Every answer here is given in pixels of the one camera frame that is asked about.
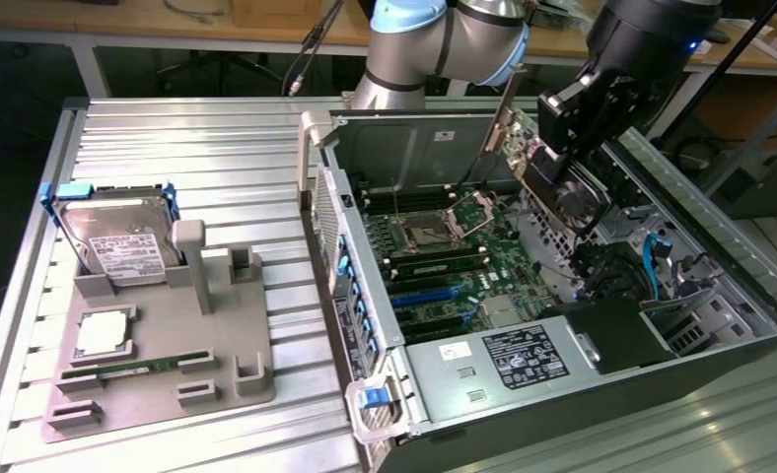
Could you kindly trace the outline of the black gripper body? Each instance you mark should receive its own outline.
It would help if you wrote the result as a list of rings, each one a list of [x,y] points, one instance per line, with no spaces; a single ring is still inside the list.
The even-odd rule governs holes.
[[[716,19],[718,1],[608,1],[587,35],[579,74],[616,72],[642,84],[638,108],[662,99]]]

